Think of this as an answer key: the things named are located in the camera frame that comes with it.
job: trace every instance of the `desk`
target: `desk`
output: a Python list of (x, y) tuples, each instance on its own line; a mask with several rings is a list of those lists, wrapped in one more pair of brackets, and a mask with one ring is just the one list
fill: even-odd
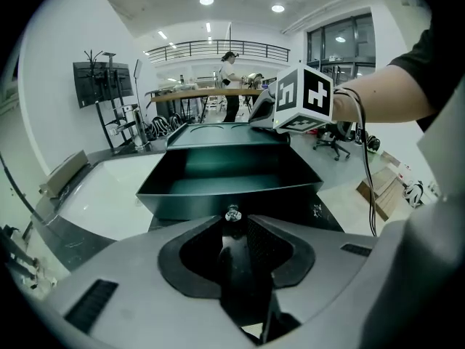
[[(201, 123), (205, 116), (206, 102), (210, 96), (257, 96), (263, 92), (263, 89), (216, 89), (216, 88), (203, 88), (195, 90), (186, 90), (182, 92), (172, 92), (167, 95), (156, 96), (150, 99), (151, 102), (166, 102), (172, 100), (190, 100), (191, 98), (205, 98), (202, 109)], [(184, 106), (181, 103), (182, 112), (184, 113)], [(190, 104), (187, 104), (187, 113), (189, 113)]]

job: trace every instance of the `office chair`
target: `office chair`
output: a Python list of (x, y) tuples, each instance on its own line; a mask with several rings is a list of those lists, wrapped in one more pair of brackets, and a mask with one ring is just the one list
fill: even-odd
[(315, 146), (313, 146), (313, 150), (316, 150), (318, 146), (330, 146), (334, 151), (336, 151), (337, 156), (334, 160), (339, 160), (341, 154), (339, 154), (339, 150), (344, 151), (346, 155), (346, 159), (350, 157), (350, 152), (347, 151), (345, 148), (341, 147), (337, 144), (337, 141), (352, 141), (352, 122), (350, 121), (338, 121), (336, 124), (326, 124), (325, 125), (325, 132), (331, 133), (331, 137), (333, 137), (332, 141), (323, 141), (317, 140)]

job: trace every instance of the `window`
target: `window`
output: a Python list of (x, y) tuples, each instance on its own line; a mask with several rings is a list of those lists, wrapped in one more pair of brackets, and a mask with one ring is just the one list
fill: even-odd
[(352, 21), (325, 28), (325, 58), (355, 57)]
[(335, 85), (375, 71), (376, 42), (371, 15), (351, 17), (308, 33), (307, 65)]

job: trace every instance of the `balcony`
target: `balcony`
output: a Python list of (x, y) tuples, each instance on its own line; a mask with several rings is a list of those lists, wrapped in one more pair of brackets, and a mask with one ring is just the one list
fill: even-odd
[(198, 55), (216, 57), (223, 55), (228, 50), (239, 53), (239, 55), (267, 58), (284, 63), (289, 61), (290, 51), (290, 49), (255, 41), (215, 39), (186, 41), (173, 46), (166, 45), (148, 50), (146, 54), (148, 54), (149, 61), (156, 64)]

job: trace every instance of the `white shirt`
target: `white shirt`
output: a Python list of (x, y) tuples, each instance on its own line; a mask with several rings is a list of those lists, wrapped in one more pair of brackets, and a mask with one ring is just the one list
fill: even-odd
[[(223, 66), (219, 69), (219, 82), (222, 84), (223, 79), (227, 79), (231, 81), (230, 75), (234, 73), (236, 76), (237, 74), (234, 72), (234, 67), (229, 62), (224, 61)], [(231, 81), (229, 85), (222, 84), (222, 88), (226, 89), (240, 89), (240, 82), (239, 81)]]

